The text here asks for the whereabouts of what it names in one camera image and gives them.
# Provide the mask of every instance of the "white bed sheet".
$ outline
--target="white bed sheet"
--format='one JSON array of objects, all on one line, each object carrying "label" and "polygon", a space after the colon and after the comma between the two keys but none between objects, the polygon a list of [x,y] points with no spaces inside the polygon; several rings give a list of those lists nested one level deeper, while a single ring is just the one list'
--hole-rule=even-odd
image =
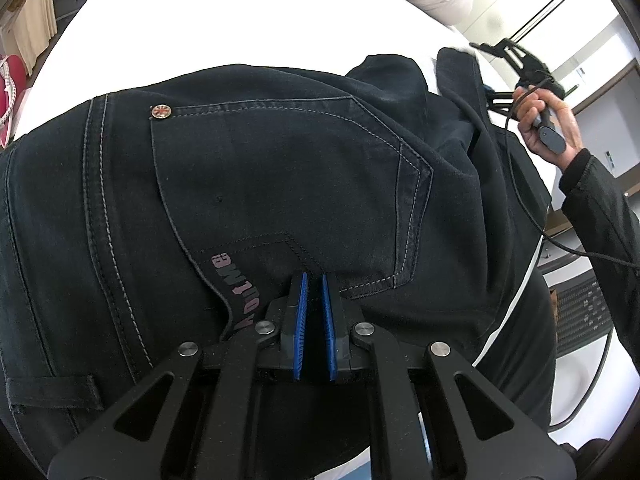
[{"label": "white bed sheet", "polygon": [[[370,54],[434,60],[466,39],[405,0],[88,0],[44,63],[16,137],[107,92],[231,63],[346,74]],[[477,56],[482,78],[507,90]],[[553,168],[534,157],[545,183]]]}]

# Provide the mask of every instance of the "cable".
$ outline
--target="cable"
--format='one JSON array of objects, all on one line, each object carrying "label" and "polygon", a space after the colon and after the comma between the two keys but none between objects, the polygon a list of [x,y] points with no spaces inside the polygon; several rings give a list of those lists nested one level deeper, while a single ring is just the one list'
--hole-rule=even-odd
[{"label": "cable", "polygon": [[513,184],[513,190],[516,193],[516,198],[518,199],[518,203],[520,204],[520,207],[522,208],[524,213],[529,218],[529,221],[531,222],[533,227],[535,227],[537,229],[537,231],[542,235],[542,237],[545,240],[549,241],[550,243],[555,245],[557,248],[562,249],[563,251],[566,251],[569,254],[575,254],[576,256],[586,256],[587,258],[599,258],[601,260],[607,260],[608,262],[612,262],[612,263],[619,264],[619,265],[622,265],[622,266],[625,266],[625,267],[629,267],[631,269],[640,270],[640,265],[638,265],[638,264],[634,264],[632,262],[626,262],[625,260],[620,260],[618,258],[614,258],[613,256],[609,256],[608,254],[590,253],[590,252],[586,252],[586,251],[577,251],[576,249],[572,249],[571,247],[567,247],[565,245],[562,245],[561,243],[556,242],[555,240],[553,240],[552,237],[550,237],[549,235],[547,235],[545,233],[544,228],[542,228],[542,227],[540,227],[538,225],[538,223],[536,222],[536,219],[533,218],[533,215],[529,212],[527,207],[524,205],[524,202],[522,201],[522,197],[520,196],[520,192],[518,191],[518,186],[516,185],[516,179],[515,179],[515,176],[513,174],[513,163],[511,161],[511,150],[510,150],[509,138],[508,138],[508,133],[507,133],[508,129],[509,129],[509,120],[513,116],[513,113],[514,113],[515,109],[518,107],[518,105],[527,96],[531,95],[533,92],[535,92],[536,90],[541,88],[542,85],[544,85],[548,81],[551,81],[551,79],[552,78],[550,76],[546,77],[542,81],[542,83],[539,83],[538,85],[534,86],[533,88],[527,90],[516,101],[514,101],[513,105],[511,105],[511,109],[509,110],[509,113],[507,115],[507,120],[504,123],[504,130],[505,130],[504,131],[504,137],[505,137],[505,141],[506,141],[505,144],[506,144],[506,151],[507,151],[507,160],[509,161],[509,172],[510,172],[510,175],[511,175],[511,183]]},{"label": "cable", "polygon": [[562,430],[562,428],[564,428],[565,426],[567,426],[569,423],[571,423],[574,420],[576,415],[578,415],[580,410],[584,407],[585,403],[587,402],[587,399],[589,399],[589,397],[593,393],[593,389],[596,387],[596,383],[598,382],[598,379],[600,378],[600,374],[602,373],[602,369],[604,368],[604,363],[607,360],[607,355],[609,354],[609,348],[611,347],[611,340],[612,339],[613,339],[613,329],[611,329],[609,331],[609,333],[607,334],[607,341],[606,341],[606,343],[604,343],[604,350],[602,351],[602,357],[600,358],[600,364],[598,365],[598,369],[596,370],[596,374],[593,376],[593,379],[591,380],[591,384],[589,384],[589,387],[587,388],[587,391],[582,396],[582,399],[580,399],[580,402],[578,402],[578,405],[571,412],[571,415],[569,415],[562,422],[558,422],[557,424],[554,424],[554,425],[550,426],[549,427],[549,431],[548,431],[549,433],[553,433],[554,431]]}]

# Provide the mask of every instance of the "hand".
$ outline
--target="hand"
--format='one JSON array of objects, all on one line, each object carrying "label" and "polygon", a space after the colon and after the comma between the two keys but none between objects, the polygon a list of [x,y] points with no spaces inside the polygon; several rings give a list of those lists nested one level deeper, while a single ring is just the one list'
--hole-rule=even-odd
[{"label": "hand", "polygon": [[[526,90],[522,87],[516,88],[513,93],[513,100],[516,101],[523,95]],[[556,113],[556,117],[562,128],[562,134],[566,141],[566,150],[558,155],[546,147],[540,140],[538,131],[532,126],[536,116],[548,106]],[[532,94],[524,98],[516,109],[518,116],[518,129],[522,134],[522,139],[531,153],[535,153],[547,162],[564,170],[571,164],[575,156],[584,148],[582,137],[580,136],[580,128],[575,121],[574,113],[567,103],[558,98],[555,94],[545,89],[538,89]]]}]

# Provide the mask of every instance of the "dark jeans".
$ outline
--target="dark jeans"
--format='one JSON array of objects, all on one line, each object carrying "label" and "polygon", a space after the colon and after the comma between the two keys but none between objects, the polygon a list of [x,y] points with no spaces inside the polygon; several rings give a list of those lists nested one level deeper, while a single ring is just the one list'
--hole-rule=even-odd
[{"label": "dark jeans", "polygon": [[[488,122],[475,59],[443,49],[437,71],[441,96],[400,56],[347,76],[213,68],[92,99],[2,153],[4,422],[34,460],[46,468],[181,342],[259,320],[298,269],[315,283],[336,272],[367,319],[472,361],[540,238],[507,142],[539,223],[549,196],[515,136]],[[160,104],[168,117],[152,116]],[[264,399],[266,478],[366,446],[357,388]]]},{"label": "dark jeans", "polygon": [[537,269],[476,369],[548,430],[556,377],[556,322],[548,287]]}]

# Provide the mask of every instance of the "jeans back pocket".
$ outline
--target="jeans back pocket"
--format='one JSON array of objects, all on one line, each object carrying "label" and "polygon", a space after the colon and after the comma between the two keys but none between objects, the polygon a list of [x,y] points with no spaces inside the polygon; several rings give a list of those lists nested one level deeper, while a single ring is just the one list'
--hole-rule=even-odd
[{"label": "jeans back pocket", "polygon": [[228,307],[225,333],[296,269],[336,272],[347,297],[411,280],[432,171],[356,99],[177,107],[151,131],[164,207]]}]

